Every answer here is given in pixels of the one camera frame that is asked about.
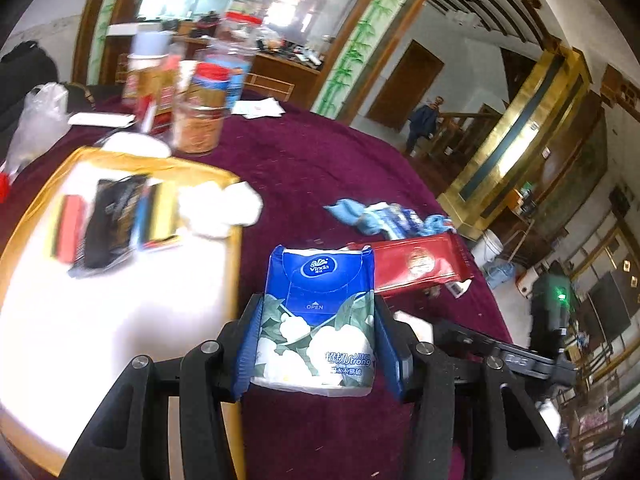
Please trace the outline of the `red foil tissue pack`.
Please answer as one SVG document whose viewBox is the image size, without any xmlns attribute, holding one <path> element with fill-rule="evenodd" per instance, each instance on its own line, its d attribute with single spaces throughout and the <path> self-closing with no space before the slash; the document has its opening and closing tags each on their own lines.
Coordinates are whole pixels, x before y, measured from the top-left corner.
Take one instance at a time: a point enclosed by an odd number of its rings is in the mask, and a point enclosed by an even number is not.
<svg viewBox="0 0 640 480">
<path fill-rule="evenodd" d="M 374 291 L 385 298 L 474 278 L 462 241 L 453 232 L 346 245 L 349 250 L 366 247 L 374 255 Z"/>
</svg>

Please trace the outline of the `blue white tissue pack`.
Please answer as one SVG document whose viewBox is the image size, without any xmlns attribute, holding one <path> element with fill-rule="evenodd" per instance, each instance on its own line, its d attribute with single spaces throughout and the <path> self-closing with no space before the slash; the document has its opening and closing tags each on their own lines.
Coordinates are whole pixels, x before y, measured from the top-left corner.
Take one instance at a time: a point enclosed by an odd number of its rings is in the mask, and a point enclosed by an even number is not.
<svg viewBox="0 0 640 480">
<path fill-rule="evenodd" d="M 317 396 L 367 396 L 375 376 L 374 255 L 273 249 L 252 383 Z"/>
</svg>

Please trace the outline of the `light blue knitted cloth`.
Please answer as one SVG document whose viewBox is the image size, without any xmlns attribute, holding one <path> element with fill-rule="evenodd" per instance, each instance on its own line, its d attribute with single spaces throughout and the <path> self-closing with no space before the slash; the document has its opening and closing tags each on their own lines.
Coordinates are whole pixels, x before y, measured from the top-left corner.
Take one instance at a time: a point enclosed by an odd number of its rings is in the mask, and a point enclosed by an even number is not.
<svg viewBox="0 0 640 480">
<path fill-rule="evenodd" d="M 324 206 L 324 209 L 329 214 L 332 214 L 336 220 L 346 224 L 346 226 L 356 228 L 363 235 L 383 235 L 374 215 L 369 211 L 369 207 L 372 205 L 366 206 L 365 204 L 359 203 L 356 200 L 351 200 L 350 198 L 341 198 L 333 205 Z M 424 222 L 424 228 L 421 231 L 421 235 L 417 237 L 457 232 L 451 219 L 443 214 L 430 214 L 429 216 L 421 219 Z"/>
</svg>

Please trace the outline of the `black gold snack pack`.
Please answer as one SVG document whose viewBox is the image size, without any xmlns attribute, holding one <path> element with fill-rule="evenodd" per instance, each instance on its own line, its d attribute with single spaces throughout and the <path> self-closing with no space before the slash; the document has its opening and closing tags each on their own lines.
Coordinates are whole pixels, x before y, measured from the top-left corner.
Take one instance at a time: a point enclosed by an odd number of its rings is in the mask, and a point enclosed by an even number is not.
<svg viewBox="0 0 640 480">
<path fill-rule="evenodd" d="M 111 272 L 130 259 L 134 222 L 148 180 L 147 174 L 130 174 L 98 181 L 92 211 L 68 271 L 72 278 Z"/>
</svg>

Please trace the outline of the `red yellow packet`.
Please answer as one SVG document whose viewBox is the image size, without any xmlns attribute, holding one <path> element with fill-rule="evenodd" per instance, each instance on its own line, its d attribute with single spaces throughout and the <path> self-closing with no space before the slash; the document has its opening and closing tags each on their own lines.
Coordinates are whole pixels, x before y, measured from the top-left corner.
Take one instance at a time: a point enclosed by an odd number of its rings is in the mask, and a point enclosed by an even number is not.
<svg viewBox="0 0 640 480">
<path fill-rule="evenodd" d="M 50 235 L 50 256 L 59 263 L 76 260 L 87 203 L 80 195 L 64 195 L 55 204 Z"/>
</svg>

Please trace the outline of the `white towel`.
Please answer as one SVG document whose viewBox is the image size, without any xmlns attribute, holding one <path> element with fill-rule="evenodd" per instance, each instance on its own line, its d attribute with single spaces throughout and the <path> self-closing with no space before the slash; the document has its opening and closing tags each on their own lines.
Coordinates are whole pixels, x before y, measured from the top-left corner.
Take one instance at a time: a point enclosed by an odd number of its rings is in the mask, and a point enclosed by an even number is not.
<svg viewBox="0 0 640 480">
<path fill-rule="evenodd" d="M 178 211 L 183 225 L 194 235 L 222 240 L 234 226 L 254 226 L 264 202 L 247 182 L 222 188 L 213 181 L 179 188 Z"/>
</svg>

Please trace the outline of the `white plastic bucket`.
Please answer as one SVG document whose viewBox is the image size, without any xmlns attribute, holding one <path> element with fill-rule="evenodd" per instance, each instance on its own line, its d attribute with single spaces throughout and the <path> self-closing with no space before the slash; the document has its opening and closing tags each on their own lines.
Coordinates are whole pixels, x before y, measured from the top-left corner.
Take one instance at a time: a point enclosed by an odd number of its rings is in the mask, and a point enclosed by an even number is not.
<svg viewBox="0 0 640 480">
<path fill-rule="evenodd" d="M 486 230 L 471 250 L 475 264 L 483 269 L 492 263 L 503 251 L 503 244 L 499 237 L 491 230 Z"/>
</svg>

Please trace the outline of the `yellow gift box tray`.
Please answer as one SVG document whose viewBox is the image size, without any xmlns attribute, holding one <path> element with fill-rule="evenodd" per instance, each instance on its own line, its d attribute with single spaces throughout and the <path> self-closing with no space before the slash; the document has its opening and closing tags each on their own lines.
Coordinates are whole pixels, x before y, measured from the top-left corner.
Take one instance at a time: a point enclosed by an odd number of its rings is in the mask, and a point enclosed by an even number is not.
<svg viewBox="0 0 640 480">
<path fill-rule="evenodd" d="M 134 356 L 183 356 L 238 310 L 239 229 L 225 240 L 184 234 L 88 278 L 73 278 L 51 257 L 64 196 L 89 197 L 99 180 L 139 172 L 182 188 L 236 182 L 229 171 L 188 160 L 80 148 L 43 185 L 1 257 L 1 432 L 50 474 L 61 471 Z"/>
</svg>

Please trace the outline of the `blue white patterned bag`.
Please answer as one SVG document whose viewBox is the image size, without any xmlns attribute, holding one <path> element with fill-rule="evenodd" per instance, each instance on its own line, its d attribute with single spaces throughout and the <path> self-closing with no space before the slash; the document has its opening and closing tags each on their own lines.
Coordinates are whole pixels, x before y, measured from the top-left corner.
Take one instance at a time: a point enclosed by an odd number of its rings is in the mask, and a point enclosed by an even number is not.
<svg viewBox="0 0 640 480">
<path fill-rule="evenodd" d="M 370 206 L 369 211 L 388 240 L 417 237 L 424 228 L 424 222 L 414 210 L 399 204 L 378 203 Z"/>
</svg>

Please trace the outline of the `gold pillar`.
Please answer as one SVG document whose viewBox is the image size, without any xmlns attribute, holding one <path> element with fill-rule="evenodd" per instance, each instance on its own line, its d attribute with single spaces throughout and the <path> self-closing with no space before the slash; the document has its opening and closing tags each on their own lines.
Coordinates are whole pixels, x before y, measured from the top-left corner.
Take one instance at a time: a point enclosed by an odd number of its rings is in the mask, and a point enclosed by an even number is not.
<svg viewBox="0 0 640 480">
<path fill-rule="evenodd" d="M 590 90 L 582 51 L 544 52 L 512 103 L 437 201 L 458 232 L 479 240 L 511 191 L 544 163 L 544 151 L 574 122 Z"/>
</svg>

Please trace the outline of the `wooden staircase railing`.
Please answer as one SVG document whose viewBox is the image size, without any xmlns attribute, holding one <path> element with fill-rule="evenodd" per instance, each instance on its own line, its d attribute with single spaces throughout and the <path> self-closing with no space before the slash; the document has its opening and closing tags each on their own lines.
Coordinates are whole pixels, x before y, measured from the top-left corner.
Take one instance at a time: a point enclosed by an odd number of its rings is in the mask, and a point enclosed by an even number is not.
<svg viewBox="0 0 640 480">
<path fill-rule="evenodd" d="M 410 164 L 435 196 L 457 179 L 501 117 L 487 104 L 477 113 L 442 113 L 433 135 L 420 137 Z"/>
</svg>

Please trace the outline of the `purple velvet tablecloth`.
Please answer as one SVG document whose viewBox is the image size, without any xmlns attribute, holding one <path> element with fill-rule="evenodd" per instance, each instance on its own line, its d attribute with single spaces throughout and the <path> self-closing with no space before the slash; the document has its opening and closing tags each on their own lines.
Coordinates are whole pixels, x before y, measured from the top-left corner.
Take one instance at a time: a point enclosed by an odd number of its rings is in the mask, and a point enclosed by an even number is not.
<svg viewBox="0 0 640 480">
<path fill-rule="evenodd" d="M 341 198 L 398 203 L 424 217 L 439 212 L 396 148 L 294 105 L 278 119 L 228 118 L 204 162 L 233 172 L 264 202 L 259 221 L 243 234 L 241 300 L 264 287 L 273 248 L 340 248 L 360 240 L 329 214 Z M 410 408 L 384 382 L 348 399 L 250 388 L 242 400 L 247 477 L 396 479 L 410 419 Z"/>
</svg>

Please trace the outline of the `clear plastic bag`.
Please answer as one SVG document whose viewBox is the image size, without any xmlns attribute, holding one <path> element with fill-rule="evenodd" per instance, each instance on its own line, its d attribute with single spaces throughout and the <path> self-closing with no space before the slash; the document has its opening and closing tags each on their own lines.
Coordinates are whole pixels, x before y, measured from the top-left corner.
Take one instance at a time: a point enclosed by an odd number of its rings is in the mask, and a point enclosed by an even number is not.
<svg viewBox="0 0 640 480">
<path fill-rule="evenodd" d="M 47 153 L 70 130 L 68 91 L 49 82 L 32 89 L 9 146 L 2 172 L 13 182 L 35 159 Z"/>
</svg>

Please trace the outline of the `red lid peanut jar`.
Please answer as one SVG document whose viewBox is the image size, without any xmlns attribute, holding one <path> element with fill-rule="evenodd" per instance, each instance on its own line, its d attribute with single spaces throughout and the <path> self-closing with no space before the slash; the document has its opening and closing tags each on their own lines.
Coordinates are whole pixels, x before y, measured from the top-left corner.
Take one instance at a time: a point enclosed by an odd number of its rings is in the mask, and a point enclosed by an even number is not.
<svg viewBox="0 0 640 480">
<path fill-rule="evenodd" d="M 172 106 L 171 146 L 179 153 L 204 155 L 218 145 L 224 120 L 231 72 L 209 62 L 196 62 L 186 88 Z"/>
</svg>

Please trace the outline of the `black leather sofa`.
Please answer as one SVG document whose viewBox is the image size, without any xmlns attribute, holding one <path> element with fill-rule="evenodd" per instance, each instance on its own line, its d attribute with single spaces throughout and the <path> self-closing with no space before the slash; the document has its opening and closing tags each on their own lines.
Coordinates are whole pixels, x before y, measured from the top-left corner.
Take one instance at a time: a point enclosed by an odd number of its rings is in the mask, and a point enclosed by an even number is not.
<svg viewBox="0 0 640 480">
<path fill-rule="evenodd" d="M 6 159 L 22 114 L 26 96 L 38 86 L 58 82 L 58 68 L 37 41 L 23 41 L 1 58 L 1 160 Z M 63 82 L 69 113 L 98 110 L 110 99 L 120 99 L 121 84 L 83 86 Z"/>
</svg>

